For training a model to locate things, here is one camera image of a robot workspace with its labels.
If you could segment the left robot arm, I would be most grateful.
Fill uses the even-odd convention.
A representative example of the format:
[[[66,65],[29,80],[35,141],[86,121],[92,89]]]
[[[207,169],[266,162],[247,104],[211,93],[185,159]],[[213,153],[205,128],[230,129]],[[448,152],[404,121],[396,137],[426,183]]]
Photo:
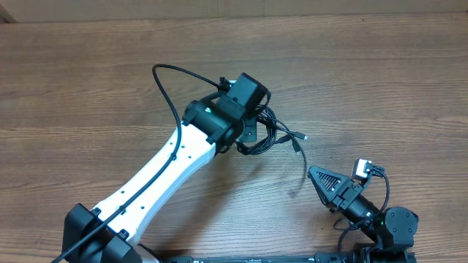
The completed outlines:
[[[269,90],[246,73],[227,91],[190,102],[170,139],[125,185],[92,210],[74,206],[64,222],[67,262],[157,262],[140,244],[144,231],[178,188],[242,136]]]

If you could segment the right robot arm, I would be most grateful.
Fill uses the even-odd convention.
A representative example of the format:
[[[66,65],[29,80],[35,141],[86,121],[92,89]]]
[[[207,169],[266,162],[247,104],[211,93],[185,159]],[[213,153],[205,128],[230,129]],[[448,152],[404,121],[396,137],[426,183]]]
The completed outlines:
[[[365,159],[355,162],[350,177],[312,166],[308,177],[324,204],[332,213],[340,213],[348,221],[341,231],[335,254],[327,253],[330,262],[416,262],[414,245],[418,216],[405,207],[388,207],[390,183],[385,168]],[[385,200],[376,207],[363,195],[373,177],[385,181]],[[361,231],[370,243],[357,243],[350,252],[343,252],[345,236]]]

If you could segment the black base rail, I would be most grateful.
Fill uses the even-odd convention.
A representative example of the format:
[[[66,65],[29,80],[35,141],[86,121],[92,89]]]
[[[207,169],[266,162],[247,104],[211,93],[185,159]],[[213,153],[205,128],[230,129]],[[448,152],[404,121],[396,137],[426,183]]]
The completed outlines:
[[[338,253],[321,252],[305,256],[228,256],[194,258],[192,256],[173,256],[161,258],[163,263],[340,263],[340,262],[376,262],[376,263],[417,263],[414,253],[391,255],[373,253],[367,259],[359,257],[356,253],[343,254],[340,259]]]

